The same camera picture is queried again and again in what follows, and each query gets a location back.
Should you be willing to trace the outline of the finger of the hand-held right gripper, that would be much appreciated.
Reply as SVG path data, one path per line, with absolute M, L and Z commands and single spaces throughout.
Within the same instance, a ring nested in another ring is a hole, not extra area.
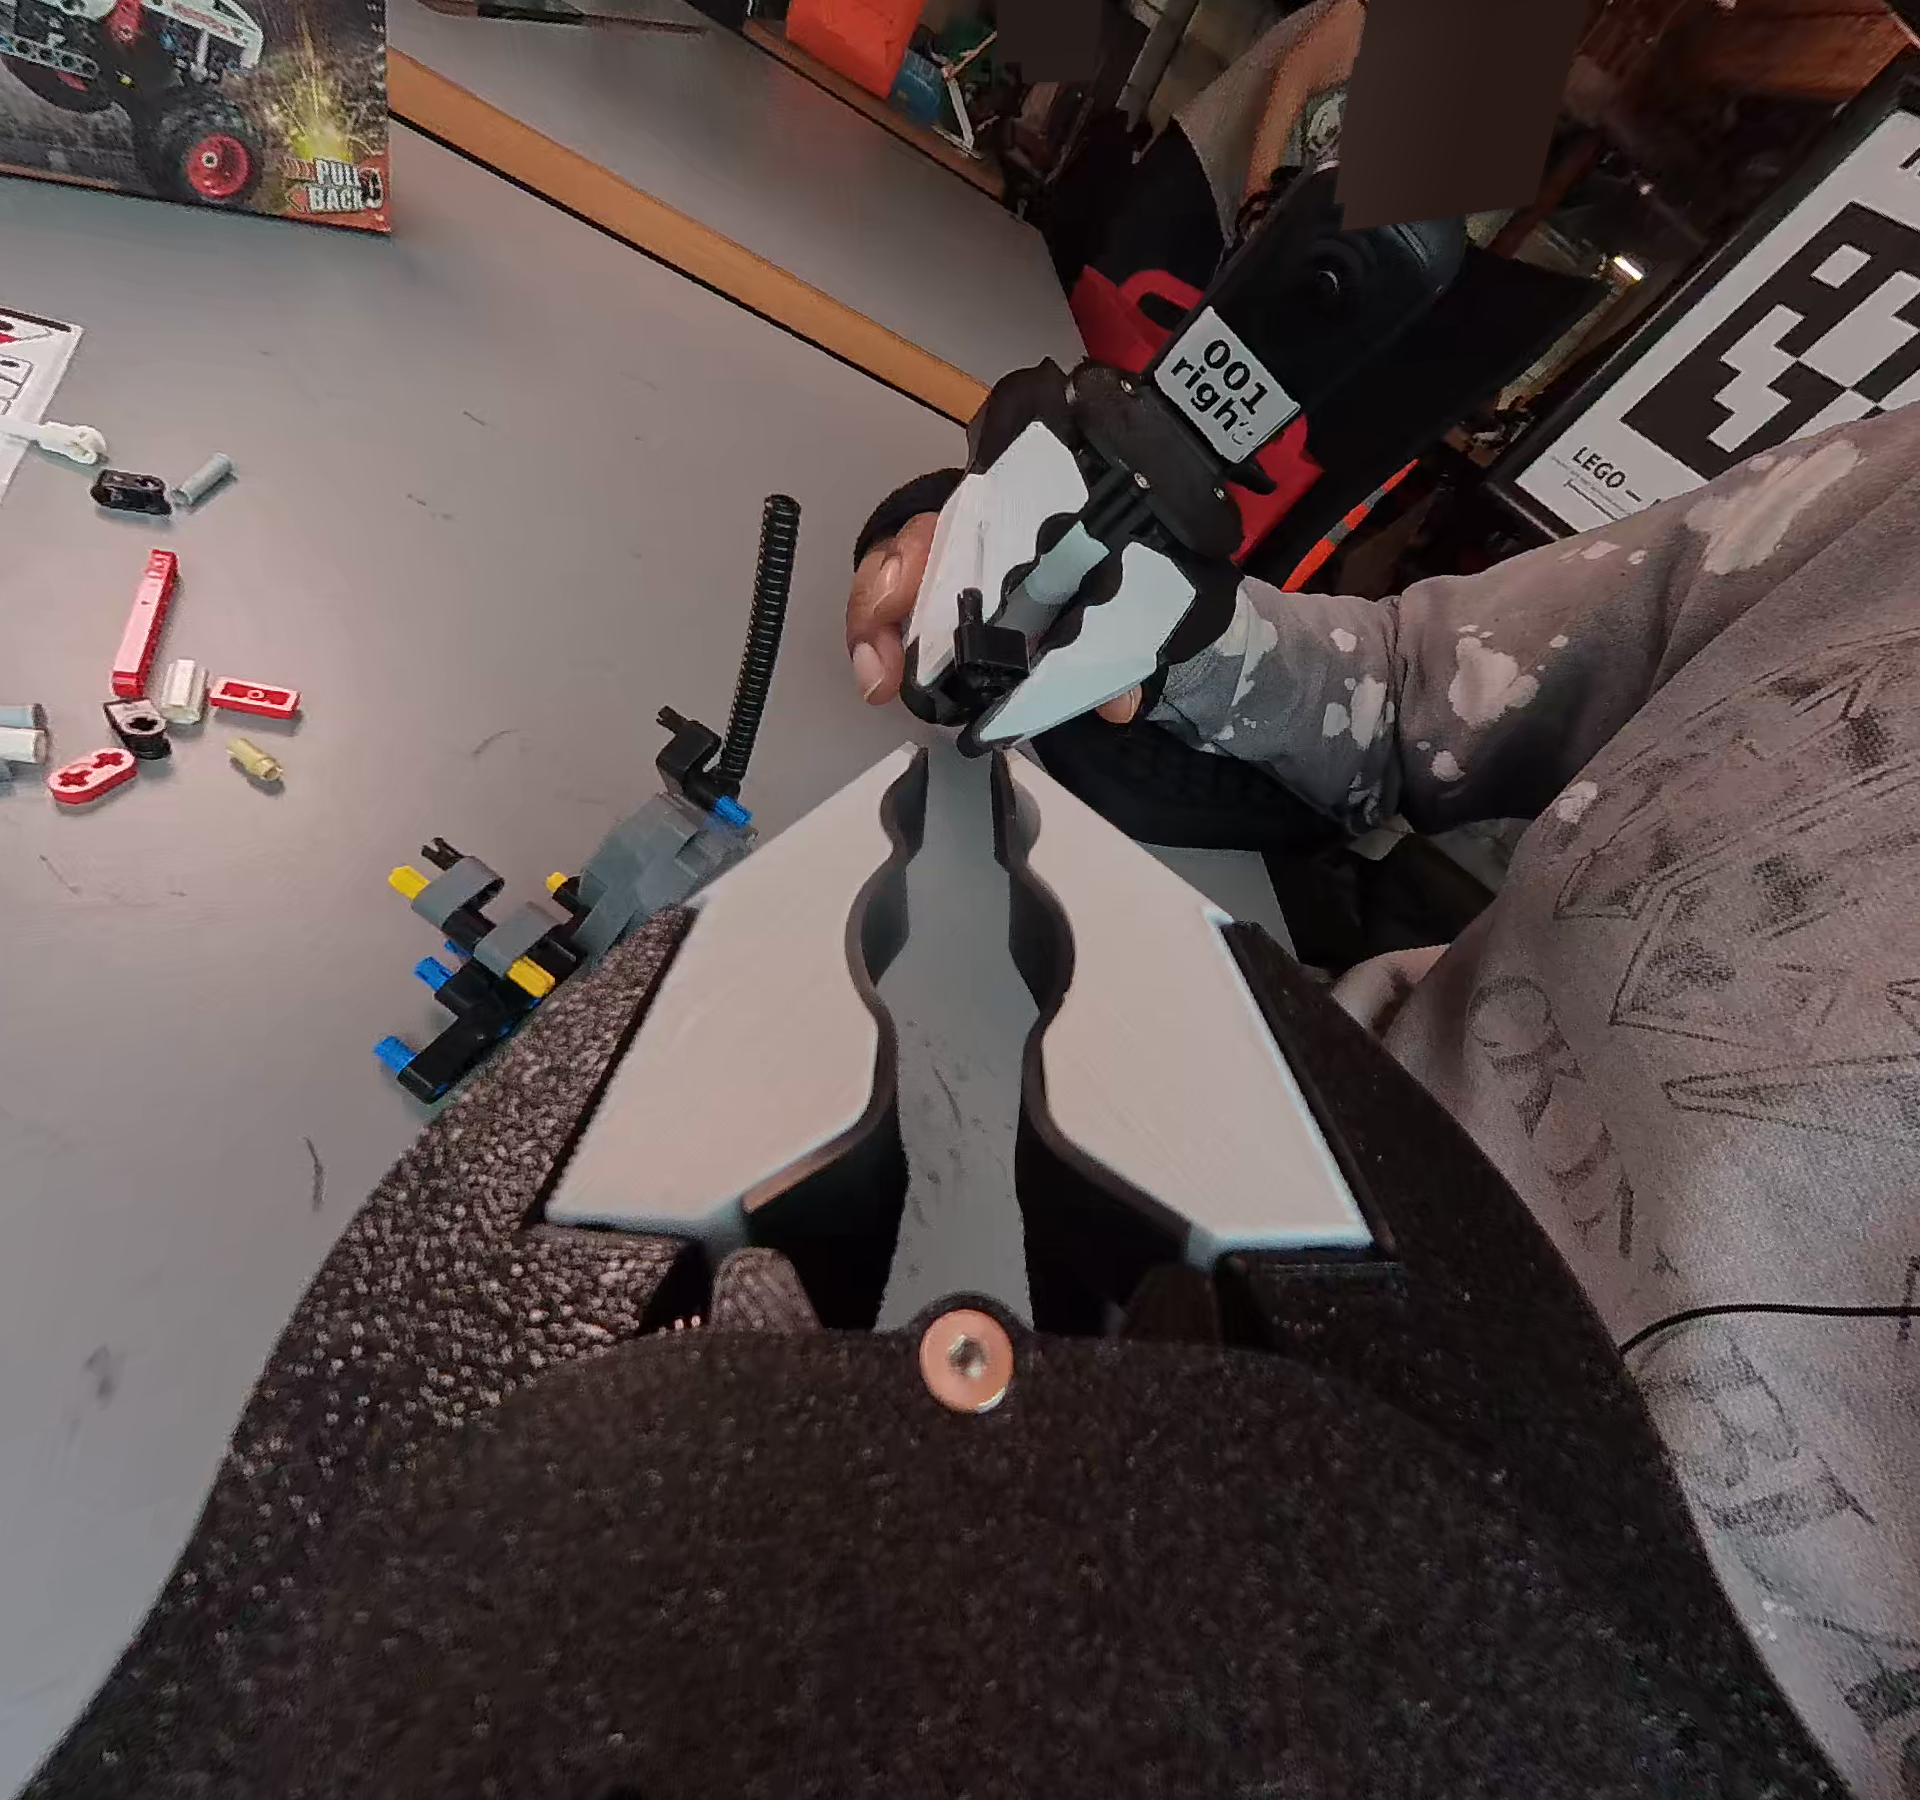
M 958 736 L 984 757 L 1113 702 L 1144 686 L 1173 654 L 1200 606 L 1200 584 L 1173 557 L 1134 540 L 1109 555 L 1043 635 L 1027 678 Z
M 968 472 L 932 529 L 904 632 L 910 699 L 947 699 L 966 591 L 989 629 L 1014 629 L 1029 652 L 1096 567 L 1082 522 L 1088 486 L 1068 445 L 1031 423 L 998 461 Z

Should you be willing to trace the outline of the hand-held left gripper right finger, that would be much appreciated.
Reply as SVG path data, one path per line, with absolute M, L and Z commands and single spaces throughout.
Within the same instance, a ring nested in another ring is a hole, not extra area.
M 1134 1254 L 1359 1260 L 1329 1137 L 1227 946 L 1230 914 L 1033 761 L 992 762 L 1009 951 L 1037 1016 L 1023 1110 Z

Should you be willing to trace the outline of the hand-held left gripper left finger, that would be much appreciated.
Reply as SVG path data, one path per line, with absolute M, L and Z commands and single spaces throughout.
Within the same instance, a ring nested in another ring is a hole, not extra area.
M 772 1245 L 877 1233 L 908 1182 L 899 1034 L 878 993 L 908 938 L 928 765 L 904 743 L 730 869 L 571 1145 L 553 1224 Z

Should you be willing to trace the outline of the small black brick piece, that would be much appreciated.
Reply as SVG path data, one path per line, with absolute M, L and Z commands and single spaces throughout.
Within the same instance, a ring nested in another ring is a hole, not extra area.
M 958 595 L 951 663 L 956 678 L 974 689 L 1009 688 L 1029 673 L 1024 635 L 1018 628 L 986 622 L 978 587 Z

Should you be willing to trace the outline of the person's right forearm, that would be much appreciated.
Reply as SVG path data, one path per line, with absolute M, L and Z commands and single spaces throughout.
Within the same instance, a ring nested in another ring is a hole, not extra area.
M 1916 657 L 1918 412 L 1827 427 L 1578 540 L 1367 601 L 1244 582 L 1153 726 L 1348 832 L 1535 817 L 1851 661 Z

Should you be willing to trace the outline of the grey desk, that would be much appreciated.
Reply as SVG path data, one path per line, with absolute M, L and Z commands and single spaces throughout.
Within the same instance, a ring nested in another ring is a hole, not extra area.
M 416 132 L 394 239 L 3 182 L 3 306 L 80 324 L 55 412 L 234 488 L 169 526 L 82 474 L 3 497 L 3 705 L 106 733 L 148 552 L 162 649 L 295 688 L 248 779 L 213 712 L 135 783 L 3 789 L 3 1796 L 172 1571 L 268 1349 L 420 1131 L 434 936 L 388 871 L 446 838 L 508 899 L 726 706 L 762 497 L 796 619 L 747 801 L 780 832 L 908 727 L 841 651 L 852 529 L 956 427 Z

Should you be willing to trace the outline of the person's right hand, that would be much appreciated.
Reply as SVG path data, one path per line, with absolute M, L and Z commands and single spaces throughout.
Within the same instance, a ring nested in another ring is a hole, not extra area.
M 1188 619 L 1188 628 L 1172 645 L 1173 658 L 1144 686 L 1132 688 L 1113 702 L 1082 715 L 1102 715 L 1107 709 L 1132 705 L 1134 715 L 1144 716 L 1167 693 L 1178 667 L 1191 661 L 1208 663 L 1222 652 L 1240 654 L 1244 651 L 1251 622 L 1244 586 L 1230 561 L 1198 555 L 1163 532 L 1158 515 L 1146 504 L 1146 490 L 1138 485 L 1138 476 L 1127 470 L 1096 470 L 1088 476 L 1080 461 L 1075 461 L 1088 486 L 1082 522 L 1096 540 L 1096 567 L 1129 543 L 1140 540 L 1183 563 L 1200 586 L 1196 615 Z M 951 671 L 947 699 L 910 699 L 905 689 L 904 632 L 920 592 L 940 513 L 961 478 L 981 470 L 951 467 L 919 476 L 877 504 L 853 548 L 848 613 L 848 641 L 861 692 L 873 702 L 899 702 L 926 723 L 947 727 L 958 736 L 982 709 L 1000 702 L 1011 686 L 974 689 Z M 1027 651 L 1029 668 L 1040 649 L 1043 635 L 1033 652 Z

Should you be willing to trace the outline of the grey black toy brick assembly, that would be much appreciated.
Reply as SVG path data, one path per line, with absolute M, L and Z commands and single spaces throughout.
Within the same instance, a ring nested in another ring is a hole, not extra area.
M 416 977 L 444 1010 L 442 1028 L 420 1047 L 396 1034 L 373 1047 L 407 1095 L 428 1106 L 440 1101 L 561 983 L 753 850 L 756 830 L 737 793 L 761 715 L 745 689 L 737 692 L 723 733 L 661 709 L 667 731 L 657 757 L 661 789 L 615 822 L 577 872 L 544 883 L 548 906 L 528 902 L 493 916 L 490 899 L 503 877 L 444 838 L 422 845 L 423 866 L 396 866 L 390 885 L 444 944 L 444 953 L 416 964 Z

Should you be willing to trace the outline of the black ribbed flexible tube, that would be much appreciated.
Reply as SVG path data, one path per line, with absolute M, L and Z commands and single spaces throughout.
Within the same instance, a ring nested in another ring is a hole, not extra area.
M 764 498 L 742 663 L 713 768 L 718 793 L 730 799 L 737 799 L 745 782 L 772 689 L 800 548 L 800 517 L 794 497 L 774 493 Z

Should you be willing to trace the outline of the person's grey printed sweatshirt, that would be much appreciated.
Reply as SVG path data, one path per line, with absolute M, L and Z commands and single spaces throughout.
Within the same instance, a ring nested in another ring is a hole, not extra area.
M 1916 661 L 1548 804 L 1388 1038 L 1624 1349 L 1741 1619 L 1916 1796 Z

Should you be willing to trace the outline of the grey table with wooden edge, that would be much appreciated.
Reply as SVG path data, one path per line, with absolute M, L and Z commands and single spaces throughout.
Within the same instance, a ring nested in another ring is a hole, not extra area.
M 684 0 L 561 2 L 640 24 L 386 0 L 396 120 L 581 216 L 590 162 L 984 384 L 1078 359 L 1043 239 L 972 180 Z

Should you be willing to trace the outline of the framed black white marker sign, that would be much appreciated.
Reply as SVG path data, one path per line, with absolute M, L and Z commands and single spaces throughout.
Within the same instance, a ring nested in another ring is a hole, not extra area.
M 1894 65 L 1723 252 L 1505 453 L 1488 495 L 1597 529 L 1799 436 L 1916 400 L 1916 68 Z

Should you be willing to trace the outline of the long red beam piece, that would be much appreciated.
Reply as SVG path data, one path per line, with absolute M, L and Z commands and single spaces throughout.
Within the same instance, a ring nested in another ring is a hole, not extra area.
M 108 688 L 115 700 L 131 702 L 148 695 L 176 586 L 176 551 L 149 551 L 133 587 L 133 602 L 108 668 Z

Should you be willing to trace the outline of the toy truck cardboard box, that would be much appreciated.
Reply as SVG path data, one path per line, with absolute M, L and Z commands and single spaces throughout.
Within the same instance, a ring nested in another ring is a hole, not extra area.
M 1 0 L 1 171 L 386 234 L 386 0 Z

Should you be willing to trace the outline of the white instruction booklet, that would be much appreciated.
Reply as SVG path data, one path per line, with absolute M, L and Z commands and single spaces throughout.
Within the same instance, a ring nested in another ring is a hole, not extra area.
M 1 303 L 1 495 L 32 445 L 14 423 L 42 423 L 82 341 L 82 327 Z

